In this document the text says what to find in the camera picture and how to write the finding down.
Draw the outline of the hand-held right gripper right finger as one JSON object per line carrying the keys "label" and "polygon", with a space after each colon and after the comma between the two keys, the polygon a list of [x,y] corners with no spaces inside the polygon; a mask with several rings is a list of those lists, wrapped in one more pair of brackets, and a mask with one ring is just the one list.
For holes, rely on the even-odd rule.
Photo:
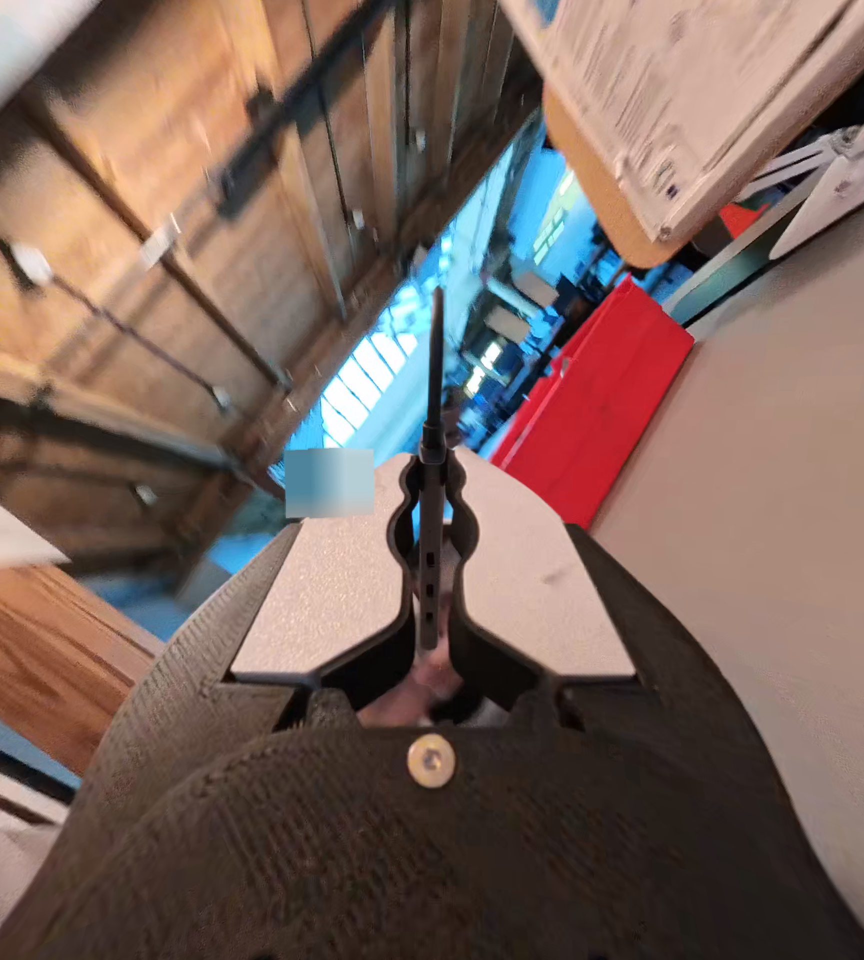
{"label": "hand-held right gripper right finger", "polygon": [[558,513],[466,448],[454,452],[451,540],[460,555],[451,663],[475,689],[626,682],[636,667]]}

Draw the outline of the wooden document stand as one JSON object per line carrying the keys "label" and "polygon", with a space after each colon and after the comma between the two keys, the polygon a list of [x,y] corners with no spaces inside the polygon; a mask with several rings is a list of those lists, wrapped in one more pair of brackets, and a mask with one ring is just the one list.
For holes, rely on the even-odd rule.
{"label": "wooden document stand", "polygon": [[611,245],[630,265],[658,266],[711,222],[720,209],[737,201],[762,165],[772,160],[817,116],[864,81],[864,63],[840,59],[822,68],[801,68],[779,89],[766,96],[763,114],[745,109],[733,68],[692,67],[679,75],[662,77],[652,89],[659,107],[673,109],[670,143],[688,145],[706,129],[724,125],[737,135],[710,168],[698,171],[686,185],[685,207],[670,225],[653,225],[641,218],[642,205],[630,183],[623,160],[607,163],[581,124],[569,91],[550,78],[543,80],[543,111],[548,134],[582,186],[582,192],[601,222]]}

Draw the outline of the grey USB hub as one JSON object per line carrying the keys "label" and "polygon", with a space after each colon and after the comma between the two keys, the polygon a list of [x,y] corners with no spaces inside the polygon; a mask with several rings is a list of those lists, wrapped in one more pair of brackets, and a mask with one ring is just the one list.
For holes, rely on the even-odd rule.
{"label": "grey USB hub", "polygon": [[449,449],[441,428],[424,426],[419,446],[421,489],[418,527],[417,649],[431,653],[439,642],[444,511],[449,478]]}

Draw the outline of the red plastic bin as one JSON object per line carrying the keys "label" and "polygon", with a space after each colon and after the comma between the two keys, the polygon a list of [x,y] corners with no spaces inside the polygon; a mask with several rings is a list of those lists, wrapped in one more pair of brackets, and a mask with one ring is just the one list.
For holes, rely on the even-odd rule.
{"label": "red plastic bin", "polygon": [[624,278],[536,382],[489,462],[589,529],[693,346]]}

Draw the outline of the grey desk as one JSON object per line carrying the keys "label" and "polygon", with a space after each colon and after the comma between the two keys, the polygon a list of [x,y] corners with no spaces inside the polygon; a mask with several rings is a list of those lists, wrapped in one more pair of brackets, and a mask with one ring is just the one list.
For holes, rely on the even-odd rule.
{"label": "grey desk", "polygon": [[726,676],[864,926],[864,207],[692,330],[591,532]]}

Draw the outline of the white instruction board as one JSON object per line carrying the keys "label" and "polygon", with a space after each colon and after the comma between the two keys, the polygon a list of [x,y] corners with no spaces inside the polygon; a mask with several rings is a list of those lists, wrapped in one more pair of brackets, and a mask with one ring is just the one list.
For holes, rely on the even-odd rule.
{"label": "white instruction board", "polygon": [[501,2],[612,245],[654,266],[864,71],[864,1]]}

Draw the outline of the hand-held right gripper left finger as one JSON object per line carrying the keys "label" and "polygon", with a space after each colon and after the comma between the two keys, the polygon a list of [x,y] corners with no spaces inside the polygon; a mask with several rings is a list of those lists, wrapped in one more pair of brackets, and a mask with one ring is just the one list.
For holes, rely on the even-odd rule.
{"label": "hand-held right gripper left finger", "polygon": [[408,509],[404,478],[413,461],[399,453],[374,471],[372,513],[298,524],[231,663],[235,680],[316,686],[328,669],[406,624],[411,587],[394,523]]}

